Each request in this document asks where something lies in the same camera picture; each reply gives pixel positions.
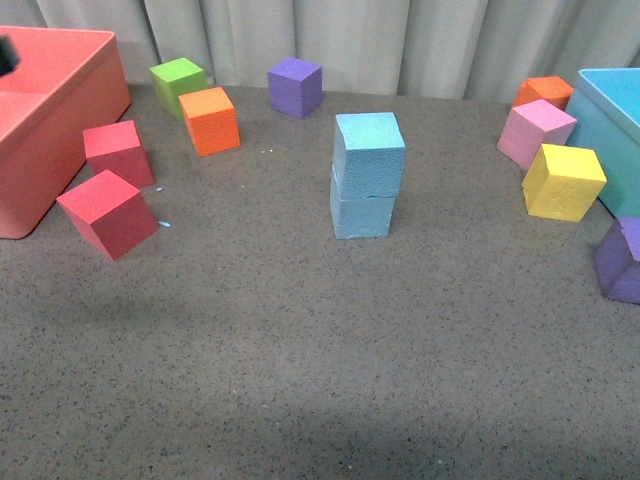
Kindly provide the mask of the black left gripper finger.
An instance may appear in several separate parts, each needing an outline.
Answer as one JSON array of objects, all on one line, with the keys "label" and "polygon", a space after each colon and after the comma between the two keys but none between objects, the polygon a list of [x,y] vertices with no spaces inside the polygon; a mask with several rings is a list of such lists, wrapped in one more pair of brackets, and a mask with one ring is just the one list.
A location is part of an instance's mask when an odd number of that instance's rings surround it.
[{"label": "black left gripper finger", "polygon": [[0,36],[0,76],[13,73],[21,62],[20,56],[8,35]]}]

